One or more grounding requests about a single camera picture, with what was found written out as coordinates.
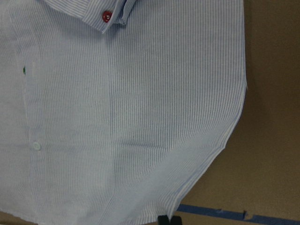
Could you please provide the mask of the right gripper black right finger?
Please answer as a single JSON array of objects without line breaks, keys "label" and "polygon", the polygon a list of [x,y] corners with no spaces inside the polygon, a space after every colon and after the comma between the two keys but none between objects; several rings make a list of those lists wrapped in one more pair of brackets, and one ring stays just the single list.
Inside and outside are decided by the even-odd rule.
[{"label": "right gripper black right finger", "polygon": [[170,225],[182,225],[182,219],[180,216],[173,216],[170,220]]}]

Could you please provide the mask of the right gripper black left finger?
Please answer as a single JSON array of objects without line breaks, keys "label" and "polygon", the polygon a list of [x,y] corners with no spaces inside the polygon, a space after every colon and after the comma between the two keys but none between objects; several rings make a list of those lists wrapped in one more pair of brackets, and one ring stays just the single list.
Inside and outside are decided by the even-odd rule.
[{"label": "right gripper black left finger", "polygon": [[161,215],[157,218],[158,225],[169,225],[169,218],[167,215]]}]

